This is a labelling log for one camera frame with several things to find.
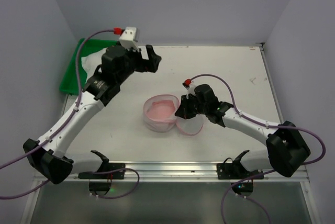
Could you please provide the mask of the pink white bra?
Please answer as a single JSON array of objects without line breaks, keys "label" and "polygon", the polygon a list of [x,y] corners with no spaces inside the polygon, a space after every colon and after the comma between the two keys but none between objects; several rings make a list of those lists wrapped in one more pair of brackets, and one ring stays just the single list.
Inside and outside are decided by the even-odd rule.
[{"label": "pink white bra", "polygon": [[102,63],[102,56],[106,52],[106,49],[103,48],[82,58],[82,68],[87,74],[85,82],[94,75],[96,68]]}]

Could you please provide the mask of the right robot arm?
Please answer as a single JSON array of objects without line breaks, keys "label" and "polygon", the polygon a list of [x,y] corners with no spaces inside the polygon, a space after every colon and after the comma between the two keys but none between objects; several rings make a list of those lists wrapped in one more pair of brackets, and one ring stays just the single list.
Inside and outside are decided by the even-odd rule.
[{"label": "right robot arm", "polygon": [[266,147],[259,151],[243,151],[230,164],[224,165],[225,172],[244,178],[262,170],[274,170],[291,177],[310,156],[307,143],[290,121],[271,128],[269,121],[238,113],[233,104],[221,102],[208,84],[196,86],[186,80],[183,86],[187,94],[181,97],[176,117],[189,121],[204,115],[211,123],[244,133]]}]

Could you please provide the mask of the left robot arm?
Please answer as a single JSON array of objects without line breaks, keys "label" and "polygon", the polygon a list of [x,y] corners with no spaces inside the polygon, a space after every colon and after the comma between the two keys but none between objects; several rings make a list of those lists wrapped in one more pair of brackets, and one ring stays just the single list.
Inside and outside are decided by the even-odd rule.
[{"label": "left robot arm", "polygon": [[38,140],[23,144],[30,165],[53,184],[63,182],[69,175],[100,172],[109,161],[100,152],[91,151],[83,158],[73,158],[66,152],[84,126],[120,92],[121,84],[134,72],[158,70],[161,57],[152,45],[146,45],[148,58],[140,51],[111,46],[101,57],[94,74],[87,80],[74,104],[57,123]]}]

